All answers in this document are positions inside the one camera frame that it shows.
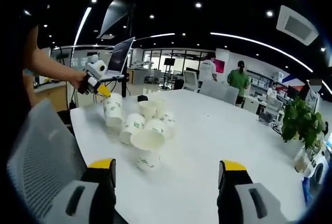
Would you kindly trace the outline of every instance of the laptop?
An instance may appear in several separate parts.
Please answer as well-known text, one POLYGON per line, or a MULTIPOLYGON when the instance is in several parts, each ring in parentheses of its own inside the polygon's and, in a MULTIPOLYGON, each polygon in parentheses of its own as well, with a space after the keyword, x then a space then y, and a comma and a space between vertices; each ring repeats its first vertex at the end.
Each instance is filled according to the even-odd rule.
POLYGON ((125 40, 119 44, 117 44, 113 51, 112 55, 110 56, 107 71, 105 75, 102 77, 103 79, 110 79, 110 78, 123 78, 124 75, 122 74, 123 68, 127 62, 128 53, 130 48, 135 40, 135 37, 132 37, 128 40, 125 40))

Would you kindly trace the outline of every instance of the laptop screen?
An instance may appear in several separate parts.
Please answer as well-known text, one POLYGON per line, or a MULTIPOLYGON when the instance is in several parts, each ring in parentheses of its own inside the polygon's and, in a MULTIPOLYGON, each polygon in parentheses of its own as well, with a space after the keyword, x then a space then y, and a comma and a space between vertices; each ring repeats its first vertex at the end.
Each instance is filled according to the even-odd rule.
POLYGON ((132 37, 114 47, 108 63, 108 70, 122 73, 125 62, 127 61, 129 50, 134 40, 135 37, 132 37))

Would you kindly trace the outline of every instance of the green shirt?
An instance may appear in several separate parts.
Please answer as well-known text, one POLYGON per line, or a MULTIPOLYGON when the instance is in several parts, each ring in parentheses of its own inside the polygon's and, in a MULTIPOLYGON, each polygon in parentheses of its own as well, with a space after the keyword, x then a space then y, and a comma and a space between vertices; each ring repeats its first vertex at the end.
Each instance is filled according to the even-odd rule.
POLYGON ((240 74, 238 69, 234 69, 229 73, 227 81, 232 87, 239 89, 239 96, 243 96, 245 87, 249 86, 248 76, 245 72, 240 74))

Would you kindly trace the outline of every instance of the ceiling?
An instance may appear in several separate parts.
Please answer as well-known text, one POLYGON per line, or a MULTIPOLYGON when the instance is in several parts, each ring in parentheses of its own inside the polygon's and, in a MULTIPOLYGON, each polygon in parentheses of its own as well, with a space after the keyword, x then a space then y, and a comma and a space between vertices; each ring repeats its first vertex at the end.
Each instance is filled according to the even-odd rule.
MULTIPOLYGON (((136 39, 175 33, 172 36, 138 40, 134 47, 214 50, 227 46, 231 52, 270 63, 302 81, 310 78, 310 73, 304 67, 273 49, 245 40, 210 34, 226 33, 271 45, 294 56, 322 76, 332 88, 331 69, 327 69, 325 62, 325 56, 330 56, 328 40, 331 40, 332 33, 328 28, 327 0, 125 0, 135 5, 132 21, 128 23, 127 17, 122 18, 107 31, 107 34, 115 37, 101 41, 97 37, 112 1, 97 0, 93 4, 91 0, 48 0, 45 4, 50 7, 39 27, 38 45, 41 48, 72 45, 86 8, 92 7, 78 45, 114 45, 126 39, 130 31, 136 39), (195 7, 197 2, 201 3, 201 8, 195 7), (320 34, 313 43, 305 46, 276 29, 281 5, 295 10, 315 24, 320 34), (274 16, 268 18, 267 10, 272 10, 274 16), (322 47, 327 47, 325 52, 321 51, 322 47)), ((332 100, 325 88, 321 92, 324 99, 332 100)))

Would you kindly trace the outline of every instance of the man in green shirt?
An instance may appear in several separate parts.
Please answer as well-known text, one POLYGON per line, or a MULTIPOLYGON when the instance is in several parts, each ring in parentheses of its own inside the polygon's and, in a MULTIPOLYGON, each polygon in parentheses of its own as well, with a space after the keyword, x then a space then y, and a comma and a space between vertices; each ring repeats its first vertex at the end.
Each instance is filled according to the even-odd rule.
POLYGON ((243 103, 244 90, 249 87, 249 78, 244 72, 244 62, 238 62, 238 68, 233 69, 227 76, 227 82, 230 86, 239 89, 236 106, 241 107, 243 103))

